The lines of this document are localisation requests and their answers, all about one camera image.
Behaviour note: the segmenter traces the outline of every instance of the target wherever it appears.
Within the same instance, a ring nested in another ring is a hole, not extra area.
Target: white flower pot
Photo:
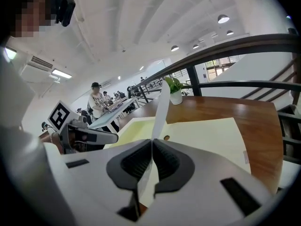
[[[183,99],[182,99],[182,92],[181,90],[170,94],[170,101],[171,103],[173,103],[174,105],[178,105],[180,103],[182,103]]]

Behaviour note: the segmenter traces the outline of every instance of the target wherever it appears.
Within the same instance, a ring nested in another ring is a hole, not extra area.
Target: potted plant
[[[165,77],[165,81],[169,85],[170,88],[170,101],[174,105],[178,105],[182,103],[182,92],[183,84],[176,78]]]

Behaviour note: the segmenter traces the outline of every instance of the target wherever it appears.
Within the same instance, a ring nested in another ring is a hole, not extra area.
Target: white shirt
[[[89,101],[90,107],[93,109],[93,116],[95,118],[99,118],[104,114],[105,105],[103,103],[103,100],[104,100],[104,97],[103,97],[102,93],[98,93],[97,95],[93,95],[93,94],[89,95],[88,101]],[[94,107],[100,107],[101,111],[96,110]]]
[[[105,100],[111,100],[111,96],[109,96],[108,94],[106,96],[104,96]]]
[[[52,133],[55,133],[56,131],[52,128],[52,127],[50,127],[50,126],[48,126],[47,127],[47,131],[48,131],[48,133],[51,135]]]

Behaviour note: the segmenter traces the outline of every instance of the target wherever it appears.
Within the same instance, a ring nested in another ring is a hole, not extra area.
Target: black cap
[[[98,84],[97,82],[93,82],[91,85],[91,88],[95,88],[95,87],[101,88],[102,86],[100,84]]]
[[[46,123],[46,122],[43,122],[43,123],[42,123],[42,128],[44,128],[45,125],[47,125],[47,123]]]

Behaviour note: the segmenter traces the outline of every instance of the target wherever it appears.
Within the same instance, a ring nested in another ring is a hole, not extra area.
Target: white ceiling
[[[172,53],[172,45],[191,46],[213,32],[218,34],[215,42],[228,39],[227,30],[232,30],[234,36],[245,34],[234,0],[75,2],[68,27],[55,24],[41,28],[34,38],[11,38],[8,42],[18,53],[35,55],[71,74],[73,78],[66,84],[73,88],[86,78],[96,78],[96,74],[99,82],[119,75],[128,77],[141,66],[181,52]],[[230,20],[218,24],[220,14],[228,15]],[[16,61],[18,69],[26,62],[24,57]]]

